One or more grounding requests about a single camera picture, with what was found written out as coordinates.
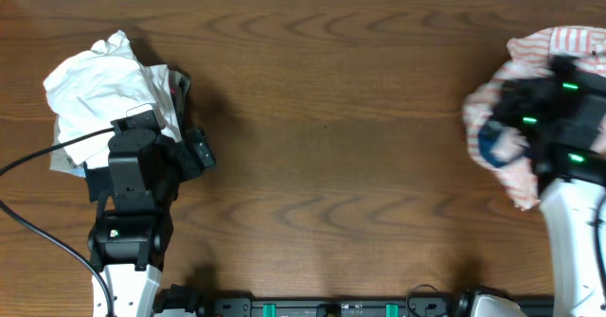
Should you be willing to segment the red white striped shirt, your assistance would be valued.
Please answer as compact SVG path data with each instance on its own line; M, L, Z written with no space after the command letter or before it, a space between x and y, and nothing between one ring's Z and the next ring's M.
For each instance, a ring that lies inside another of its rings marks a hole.
M505 81L548 76L548 62L556 55L575 56L580 70L604 77L605 30L555 26L513 38L508 41L507 49L510 60L466 97L462 117L471 158L496 177L516 207L527 210L539 203L539 194L537 177L532 174L530 159L523 152L526 139L512 128L505 128L494 137L484 137L480 130L501 99Z

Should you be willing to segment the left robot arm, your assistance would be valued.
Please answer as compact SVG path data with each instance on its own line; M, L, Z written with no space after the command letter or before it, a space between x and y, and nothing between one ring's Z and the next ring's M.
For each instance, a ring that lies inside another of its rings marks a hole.
M161 289L165 253L173 233L171 204L179 186L200 177L216 160L205 134L179 142L163 135L152 110L117 119L108 142L110 186L100 192L88 247L96 316L202 316L197 291Z

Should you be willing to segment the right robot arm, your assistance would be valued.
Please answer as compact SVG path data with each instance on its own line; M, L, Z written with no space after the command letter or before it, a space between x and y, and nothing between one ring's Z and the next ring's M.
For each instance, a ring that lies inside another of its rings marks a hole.
M605 78L582 56L555 55L544 76L507 79L468 106L468 145L505 177L520 205L538 205L551 250L554 316L605 313Z

